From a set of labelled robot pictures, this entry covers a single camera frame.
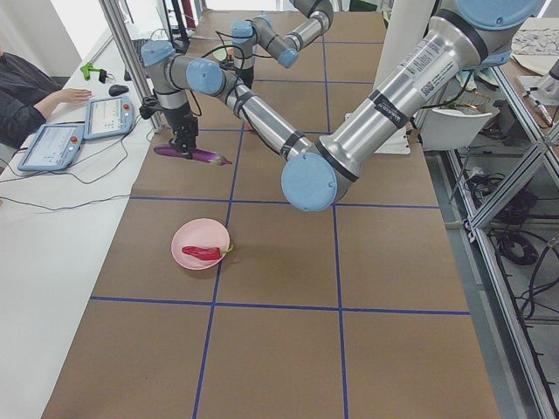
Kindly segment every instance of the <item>person's hand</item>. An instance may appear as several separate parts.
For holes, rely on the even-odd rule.
[[[91,91],[87,89],[62,89],[54,94],[57,95],[59,103],[81,103],[92,97]]]

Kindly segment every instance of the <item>chili pepper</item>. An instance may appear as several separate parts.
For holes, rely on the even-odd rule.
[[[231,246],[226,251],[222,251],[218,247],[199,247],[199,246],[183,247],[184,254],[193,256],[194,258],[198,258],[200,260],[217,260],[232,250],[233,250],[233,246]]]

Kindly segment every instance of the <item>plate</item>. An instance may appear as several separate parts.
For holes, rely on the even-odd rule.
[[[218,221],[198,218],[178,229],[171,241],[171,254],[175,261],[186,269],[207,269],[221,262],[225,255],[216,260],[200,260],[183,253],[184,246],[218,247],[229,249],[229,233]]]

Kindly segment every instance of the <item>white table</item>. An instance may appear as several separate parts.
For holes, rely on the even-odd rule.
[[[114,42],[101,53],[94,66],[114,74],[119,84],[125,83],[124,65]],[[137,109],[139,100],[132,83],[128,85],[128,95]],[[67,86],[88,88],[96,98],[108,96],[109,85],[101,84],[97,73],[85,82],[77,70]],[[85,105],[63,105],[49,121],[84,120],[85,110]],[[0,182],[0,196],[57,208],[127,195],[148,152],[150,131],[149,121],[140,120],[123,142],[128,158],[98,182],[84,185],[68,175],[41,175]],[[87,143],[82,146],[78,159],[116,140],[118,137]],[[13,168],[22,155],[12,160]],[[116,145],[71,171],[84,180],[91,180],[110,170],[123,155],[122,147]],[[8,168],[0,175],[0,181],[13,178]],[[119,198],[51,212],[3,200],[0,206],[0,417],[38,419],[42,415],[127,202],[127,198]]]

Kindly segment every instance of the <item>grid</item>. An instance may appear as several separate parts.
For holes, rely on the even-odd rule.
[[[190,53],[209,50],[210,30],[237,16],[205,15],[198,33],[207,38]],[[287,33],[302,17],[273,20]],[[369,93],[370,57],[335,68],[341,55],[382,45],[383,31],[366,33],[378,15],[336,21],[341,29],[308,48],[320,77],[315,67],[256,64],[254,90],[312,139]],[[282,94],[297,92],[286,103]],[[199,145],[235,155],[234,164],[147,157],[44,417],[498,417],[418,144],[411,156],[374,156],[339,203],[303,214],[273,184],[281,159],[226,109],[199,101],[212,112]],[[238,248],[185,272],[170,239],[202,216],[221,221]],[[130,349],[145,350],[149,366]],[[195,361],[175,359],[187,355]],[[123,386],[128,400],[114,397]]]

